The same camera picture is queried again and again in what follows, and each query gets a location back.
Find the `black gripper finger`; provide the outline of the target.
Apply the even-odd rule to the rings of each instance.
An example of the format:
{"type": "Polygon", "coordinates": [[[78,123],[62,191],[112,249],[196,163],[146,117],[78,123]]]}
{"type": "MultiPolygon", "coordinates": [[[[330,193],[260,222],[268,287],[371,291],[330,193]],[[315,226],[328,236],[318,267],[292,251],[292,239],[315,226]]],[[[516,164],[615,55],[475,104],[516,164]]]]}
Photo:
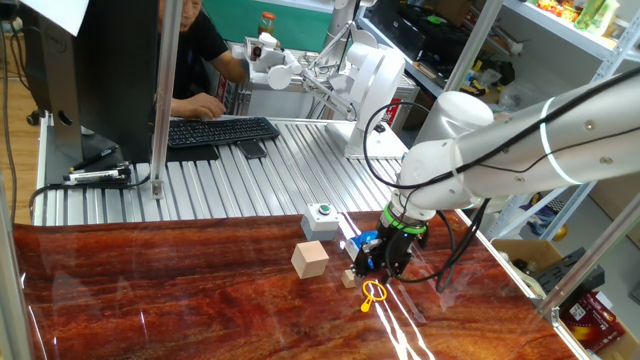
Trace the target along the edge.
{"type": "Polygon", "coordinates": [[[396,279],[403,274],[408,265],[408,255],[390,255],[384,260],[386,273],[381,278],[382,284],[388,284],[392,279],[396,279]]]}
{"type": "Polygon", "coordinates": [[[370,273],[381,270],[383,265],[381,244],[380,239],[374,239],[360,244],[356,258],[352,264],[356,276],[366,277],[370,273]]]}

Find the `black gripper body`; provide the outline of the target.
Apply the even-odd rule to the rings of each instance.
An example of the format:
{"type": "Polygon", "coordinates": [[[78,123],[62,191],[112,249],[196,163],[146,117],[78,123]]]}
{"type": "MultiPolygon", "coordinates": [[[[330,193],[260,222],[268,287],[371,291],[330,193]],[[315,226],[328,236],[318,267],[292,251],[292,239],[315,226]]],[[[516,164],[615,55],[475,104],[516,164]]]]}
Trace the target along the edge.
{"type": "Polygon", "coordinates": [[[408,227],[399,228],[379,220],[376,230],[379,243],[372,248],[373,268],[376,271],[392,268],[396,273],[403,273],[412,259],[410,246],[415,240],[420,242],[428,234],[428,225],[415,222],[408,227]]]}

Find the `person's right hand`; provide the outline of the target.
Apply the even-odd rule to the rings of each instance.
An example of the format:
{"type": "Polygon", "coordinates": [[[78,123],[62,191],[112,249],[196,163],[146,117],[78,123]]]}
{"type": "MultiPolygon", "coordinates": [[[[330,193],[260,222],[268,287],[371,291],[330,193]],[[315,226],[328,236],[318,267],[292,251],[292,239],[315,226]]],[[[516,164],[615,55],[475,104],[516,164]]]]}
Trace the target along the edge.
{"type": "Polygon", "coordinates": [[[224,105],[215,97],[199,93],[187,99],[190,115],[193,117],[215,119],[226,113],[224,105]]]}

